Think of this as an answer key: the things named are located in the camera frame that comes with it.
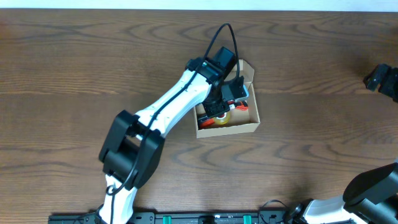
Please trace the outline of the yellow tape roll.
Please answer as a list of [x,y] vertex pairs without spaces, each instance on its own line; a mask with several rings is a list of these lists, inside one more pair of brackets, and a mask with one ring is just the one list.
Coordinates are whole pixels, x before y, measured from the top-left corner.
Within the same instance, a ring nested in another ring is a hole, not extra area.
[[230,112],[225,112],[221,116],[214,117],[213,121],[217,125],[224,125],[224,124],[228,123],[228,121],[230,120],[230,117],[231,117]]

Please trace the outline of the cardboard box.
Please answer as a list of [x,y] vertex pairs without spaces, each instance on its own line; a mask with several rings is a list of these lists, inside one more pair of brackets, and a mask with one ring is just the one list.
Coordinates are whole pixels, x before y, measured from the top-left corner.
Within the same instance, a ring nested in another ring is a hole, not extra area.
[[254,69],[245,60],[239,60],[239,74],[244,77],[244,85],[248,89],[249,97],[246,100],[248,109],[246,111],[232,109],[229,111],[229,121],[226,124],[212,124],[206,128],[199,127],[197,119],[205,114],[202,105],[197,105],[193,109],[194,123],[197,138],[208,138],[213,136],[223,136],[230,134],[254,132],[260,125],[260,117],[257,109],[254,85]]

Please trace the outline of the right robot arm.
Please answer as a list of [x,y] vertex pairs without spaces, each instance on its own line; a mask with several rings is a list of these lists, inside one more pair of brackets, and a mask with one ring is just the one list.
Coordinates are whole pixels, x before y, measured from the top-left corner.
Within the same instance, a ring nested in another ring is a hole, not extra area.
[[300,203],[292,223],[397,223],[397,162],[357,175],[343,195]]

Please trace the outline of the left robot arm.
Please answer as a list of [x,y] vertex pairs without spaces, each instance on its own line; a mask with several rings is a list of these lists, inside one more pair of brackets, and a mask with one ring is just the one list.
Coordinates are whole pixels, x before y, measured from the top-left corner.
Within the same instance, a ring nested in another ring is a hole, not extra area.
[[222,100],[224,80],[233,68],[239,68],[236,59],[190,60],[179,81],[157,101],[136,114],[123,110],[115,117],[99,153],[107,188],[97,221],[129,221],[137,191],[159,165],[170,130],[210,96]]

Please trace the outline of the red stapler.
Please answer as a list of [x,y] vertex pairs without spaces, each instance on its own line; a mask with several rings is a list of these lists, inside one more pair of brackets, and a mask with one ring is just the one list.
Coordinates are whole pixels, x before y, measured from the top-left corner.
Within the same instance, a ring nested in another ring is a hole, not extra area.
[[197,123],[200,129],[204,129],[212,124],[215,124],[215,121],[213,118],[209,118],[206,114],[204,114],[197,119]]

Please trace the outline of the red utility knife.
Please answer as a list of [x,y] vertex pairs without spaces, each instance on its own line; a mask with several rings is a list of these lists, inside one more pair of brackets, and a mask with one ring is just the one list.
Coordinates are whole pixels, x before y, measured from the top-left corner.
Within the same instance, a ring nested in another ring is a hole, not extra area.
[[228,104],[231,110],[241,110],[241,111],[248,110],[248,104],[246,101],[239,101],[239,102],[230,101]]

